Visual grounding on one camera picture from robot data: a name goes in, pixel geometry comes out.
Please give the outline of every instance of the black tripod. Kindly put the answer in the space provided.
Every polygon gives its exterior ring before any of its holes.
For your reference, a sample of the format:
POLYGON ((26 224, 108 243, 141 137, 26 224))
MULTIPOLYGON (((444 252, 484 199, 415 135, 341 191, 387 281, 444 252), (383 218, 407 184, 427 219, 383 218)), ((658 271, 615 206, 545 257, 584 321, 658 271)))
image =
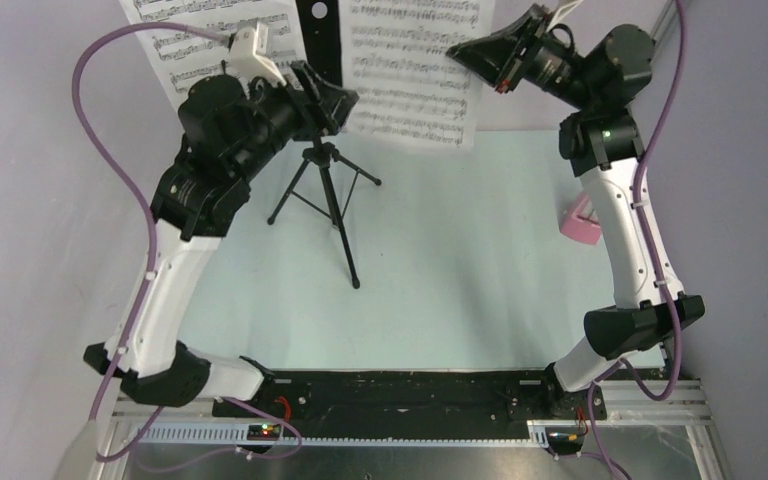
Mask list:
POLYGON ((364 169, 358 167, 349 159, 340 155, 340 151, 337 150, 332 143, 322 143, 322 139, 315 137, 313 139, 313 147, 304 149, 302 152, 302 161, 299 170, 278 202, 278 206, 275 207, 275 211, 272 212, 272 216, 266 221, 269 225, 275 223, 275 217, 281 212, 284 207, 284 203, 290 198, 290 195, 296 196, 299 200, 313 207, 317 212, 325 215, 331 219, 331 224, 340 231, 340 237, 343 239, 343 249, 346 250, 346 260, 349 263, 349 273, 352 275, 352 286, 360 288, 360 279, 358 279, 357 271, 355 270, 355 262, 352 259, 352 250, 349 247, 349 238, 346 236, 346 227, 343 225, 343 216, 346 214, 346 209, 349 207, 349 200, 352 199, 352 193, 355 191, 355 184, 357 183, 358 175, 363 175, 368 178, 375 185, 381 185, 381 180, 373 177, 364 169), (352 180, 352 187, 349 189, 349 195, 346 197, 346 204, 343 206, 343 211, 340 211, 340 204, 337 202, 337 194, 334 192, 334 182, 331 181, 331 161, 341 162, 347 165, 349 168, 355 171, 355 178, 352 180), (296 184, 302 178, 305 169, 309 163, 313 162, 314 165, 319 167, 319 176, 322 177, 322 188, 325 190, 325 201, 328 203, 328 212, 314 205, 310 200, 304 198, 294 191, 296 184))

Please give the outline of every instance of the pink object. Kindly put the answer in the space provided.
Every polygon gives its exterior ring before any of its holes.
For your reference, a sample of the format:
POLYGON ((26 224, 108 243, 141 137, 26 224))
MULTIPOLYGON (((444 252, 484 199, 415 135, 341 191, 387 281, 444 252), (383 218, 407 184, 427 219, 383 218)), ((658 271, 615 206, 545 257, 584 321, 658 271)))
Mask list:
POLYGON ((561 233, 576 242, 586 243, 587 245, 596 245, 602 236, 602 227, 599 226, 599 219, 596 218, 596 211, 593 210, 593 204, 587 194, 581 192, 575 203, 572 204, 561 225, 561 233))

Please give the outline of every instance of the tripod leg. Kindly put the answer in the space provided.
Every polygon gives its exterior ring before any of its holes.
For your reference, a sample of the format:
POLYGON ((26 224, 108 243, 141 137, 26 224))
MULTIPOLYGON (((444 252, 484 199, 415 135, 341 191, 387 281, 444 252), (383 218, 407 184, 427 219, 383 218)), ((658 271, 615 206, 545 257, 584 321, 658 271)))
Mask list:
POLYGON ((372 175, 371 175, 369 172, 367 172, 366 170, 364 170, 364 169, 362 169, 362 168, 358 167, 357 165, 355 165, 354 163, 352 163, 352 162, 351 162, 351 161, 350 161, 348 158, 346 158, 346 157, 344 157, 344 156, 340 155, 340 153, 339 153, 339 152, 335 152, 335 153, 334 153, 334 159, 335 159, 335 160, 337 160, 338 162, 343 162, 343 163, 345 163, 346 165, 348 165, 348 166, 349 166, 349 168, 351 168, 352 170, 354 170, 354 171, 358 172, 359 174, 363 175, 363 176, 364 176, 364 177, 366 177, 366 178, 367 178, 369 181, 371 181, 372 183, 374 183, 376 186, 381 186, 381 179, 379 179, 379 178, 376 178, 376 177, 373 177, 373 176, 372 176, 372 175))
POLYGON ((284 196, 281 197, 281 200, 278 201, 278 206, 275 207, 275 211, 272 212, 272 216, 270 216, 266 223, 269 225, 272 225, 275 223, 275 217, 278 216, 278 213, 281 212, 281 209, 284 208, 284 204, 287 202, 287 199, 290 198, 290 195, 293 194, 293 189, 296 188, 296 184, 299 183, 299 180, 302 178, 302 174, 304 174, 305 169, 307 168, 307 164, 310 163, 310 160, 305 159, 301 166, 299 167, 299 170, 296 172, 296 176, 293 177, 293 180, 290 182, 290 186, 287 187, 287 190, 284 192, 284 196))
POLYGON ((337 203, 337 194, 334 192, 334 182, 331 181, 331 173, 328 165, 319 167, 319 174, 322 177, 322 186, 325 189, 325 200, 328 202, 328 211, 331 213, 331 222, 340 231, 340 237, 343 240, 343 249, 346 251, 346 260, 349 263, 349 273, 352 275, 352 286, 360 288, 360 279, 355 270, 355 261, 352 258, 352 250, 349 247, 349 237, 346 235, 346 226, 343 224, 343 215, 340 214, 340 204, 337 203))

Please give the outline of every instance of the robotic arm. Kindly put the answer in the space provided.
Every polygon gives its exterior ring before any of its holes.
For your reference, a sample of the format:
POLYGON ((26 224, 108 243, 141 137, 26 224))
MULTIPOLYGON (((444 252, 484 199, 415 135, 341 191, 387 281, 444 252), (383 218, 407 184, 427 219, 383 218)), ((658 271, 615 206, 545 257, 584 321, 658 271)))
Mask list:
MULTIPOLYGON (((569 411, 564 402, 575 400, 568 400, 568 393, 587 388, 617 360, 674 332, 636 209, 644 209, 649 219, 681 328, 705 311, 702 298, 687 295, 670 266, 645 178, 641 201, 632 195, 643 147, 627 105, 651 79, 653 41, 637 27, 621 25, 582 57, 571 30, 558 23, 578 3, 562 2, 567 9, 554 14, 534 5, 511 26, 447 53, 499 93, 513 91, 525 79, 578 109, 561 124, 560 152, 599 217, 616 303, 585 314, 585 338, 546 368, 542 385, 550 411, 569 411), (557 30, 569 41, 556 37, 557 30)), ((151 205, 159 267, 127 345, 118 350, 116 376, 137 403, 179 407, 195 398, 248 400, 268 373, 245 358, 188 349, 177 340, 181 319, 258 172, 290 139, 316 143, 338 133, 358 96, 325 82, 305 62, 292 66, 302 87, 297 90, 262 56, 264 35, 262 26, 244 29, 230 47, 229 63, 251 79, 248 88, 229 75, 208 77, 193 85, 178 111, 185 131, 181 149, 151 205)), ((86 349, 85 361, 99 373, 117 352, 122 328, 106 343, 86 349)))
MULTIPOLYGON (((138 313, 116 376, 135 402, 180 407, 195 398, 250 399, 263 369, 246 359, 220 358, 187 348, 178 330, 193 290, 235 213, 248 200, 255 176, 289 142, 334 135, 357 103, 356 93, 320 78, 306 62, 291 68, 301 90, 264 57, 266 27, 238 32, 229 65, 245 78, 216 75, 190 88, 178 110, 181 149, 161 177, 151 210, 158 238, 157 271, 138 313)), ((84 360, 104 373, 125 322, 84 360)))
POLYGON ((685 294, 673 271, 643 177, 633 198, 643 146, 627 106, 652 77, 654 42, 633 25, 614 28, 586 56, 575 50, 572 31, 559 23, 581 0, 564 0, 555 12, 533 5, 519 20, 488 37, 452 47, 447 55, 498 93, 522 79, 579 109, 560 129, 561 156, 569 160, 599 218, 614 277, 612 307, 588 312, 585 338, 549 365, 544 383, 556 404, 565 392, 587 388, 617 360, 647 350, 673 334, 667 300, 661 295, 653 256, 636 209, 643 209, 671 292, 681 328, 705 312, 702 298, 685 294), (567 42, 555 32, 566 33, 567 42))

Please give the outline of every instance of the white paper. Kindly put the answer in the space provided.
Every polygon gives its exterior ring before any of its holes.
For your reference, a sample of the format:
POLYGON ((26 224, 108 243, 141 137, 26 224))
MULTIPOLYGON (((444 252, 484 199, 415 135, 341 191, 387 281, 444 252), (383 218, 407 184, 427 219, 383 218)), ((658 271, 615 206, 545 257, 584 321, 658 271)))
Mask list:
MULTIPOLYGON (((271 58, 283 73, 305 60, 299 12, 294 0, 119 0, 131 23, 176 22, 233 33, 258 21, 269 26, 271 58)), ((216 42, 172 30, 137 33, 172 106, 187 98, 190 86, 222 72, 228 49, 216 42)))
POLYGON ((446 58, 490 33, 495 0, 341 0, 351 132, 421 148, 473 145, 481 82, 446 58))

